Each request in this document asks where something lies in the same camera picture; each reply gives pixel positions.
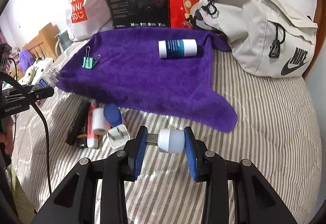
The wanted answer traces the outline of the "left hand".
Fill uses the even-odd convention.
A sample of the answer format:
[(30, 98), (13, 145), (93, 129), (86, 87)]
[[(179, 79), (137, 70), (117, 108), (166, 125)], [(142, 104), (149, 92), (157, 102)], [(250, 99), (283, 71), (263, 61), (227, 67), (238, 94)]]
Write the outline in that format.
[(5, 145), (4, 151), (7, 155), (12, 155), (14, 149), (13, 143), (13, 119), (11, 116), (6, 118), (6, 133), (0, 133), (0, 141)]

